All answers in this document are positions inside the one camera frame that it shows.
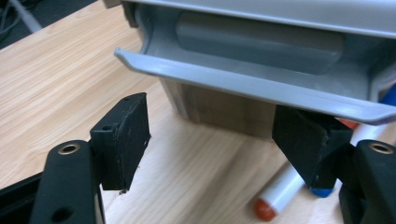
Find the gray plastic handle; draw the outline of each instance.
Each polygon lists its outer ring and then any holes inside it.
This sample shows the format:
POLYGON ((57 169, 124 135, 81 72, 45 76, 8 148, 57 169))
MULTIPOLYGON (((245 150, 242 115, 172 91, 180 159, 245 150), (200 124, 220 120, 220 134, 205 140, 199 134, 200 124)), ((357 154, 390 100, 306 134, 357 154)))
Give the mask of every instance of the gray plastic handle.
POLYGON ((330 114, 368 124, 396 120, 396 107, 310 90, 272 80, 250 77, 190 63, 181 63, 116 49, 130 69, 266 102, 330 114))

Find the white marker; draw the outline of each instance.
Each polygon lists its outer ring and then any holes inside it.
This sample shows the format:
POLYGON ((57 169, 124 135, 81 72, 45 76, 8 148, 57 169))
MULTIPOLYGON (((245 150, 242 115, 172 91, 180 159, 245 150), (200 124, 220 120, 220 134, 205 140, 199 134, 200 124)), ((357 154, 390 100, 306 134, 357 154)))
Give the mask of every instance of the white marker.
POLYGON ((379 135, 387 128, 387 124, 373 126, 368 124, 360 124, 356 127, 353 132, 352 139, 350 140, 350 144, 354 147, 358 144, 359 141, 363 139, 372 139, 376 140, 379 135))
POLYGON ((271 221, 282 212, 303 185, 304 181, 288 162, 286 169, 276 177, 256 202, 254 206, 256 215, 263 221, 271 221))

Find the blue marker cap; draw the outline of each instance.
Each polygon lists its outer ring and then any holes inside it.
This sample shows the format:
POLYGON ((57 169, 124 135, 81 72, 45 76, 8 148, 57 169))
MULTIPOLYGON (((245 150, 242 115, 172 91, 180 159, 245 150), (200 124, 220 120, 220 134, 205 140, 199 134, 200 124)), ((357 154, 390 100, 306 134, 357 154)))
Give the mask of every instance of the blue marker cap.
POLYGON ((309 191, 311 191, 311 193, 318 196, 319 198, 327 198, 333 192, 332 189, 312 189, 312 188, 310 188, 309 191))
POLYGON ((396 85, 393 85, 379 102, 385 105, 396 105, 396 85))

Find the screw hole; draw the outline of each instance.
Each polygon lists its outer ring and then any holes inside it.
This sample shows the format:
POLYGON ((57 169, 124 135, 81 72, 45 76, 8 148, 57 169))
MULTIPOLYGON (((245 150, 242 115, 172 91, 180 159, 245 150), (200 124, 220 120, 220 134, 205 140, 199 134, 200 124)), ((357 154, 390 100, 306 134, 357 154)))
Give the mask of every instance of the screw hole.
POLYGON ((64 147, 61 147, 58 150, 58 153, 61 155, 68 155, 75 153, 77 150, 79 150, 79 145, 78 144, 71 144, 71 145, 66 145, 64 147))
POLYGON ((370 145, 370 149, 379 152, 379 153, 383 153, 383 154, 392 154, 393 150, 387 146, 383 146, 383 145, 379 145, 379 144, 371 144, 370 145))
POLYGON ((52 215, 53 222, 63 222, 69 219, 73 215, 74 211, 72 207, 63 207, 56 210, 52 215))

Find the brass insert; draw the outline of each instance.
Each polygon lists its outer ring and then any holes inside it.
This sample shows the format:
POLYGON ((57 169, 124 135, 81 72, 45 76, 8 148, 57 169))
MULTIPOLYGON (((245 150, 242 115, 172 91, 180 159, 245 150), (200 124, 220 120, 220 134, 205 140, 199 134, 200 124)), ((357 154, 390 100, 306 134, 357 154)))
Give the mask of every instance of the brass insert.
POLYGON ((392 148, 390 148, 390 147, 388 147, 386 145, 378 144, 378 143, 372 143, 370 145, 370 149, 372 149, 372 150, 374 150, 376 152, 382 153, 382 154, 392 154, 393 153, 393 149, 392 148))
POLYGON ((58 153, 61 155, 69 155, 75 153, 77 150, 79 150, 79 144, 69 144, 61 147, 58 153))

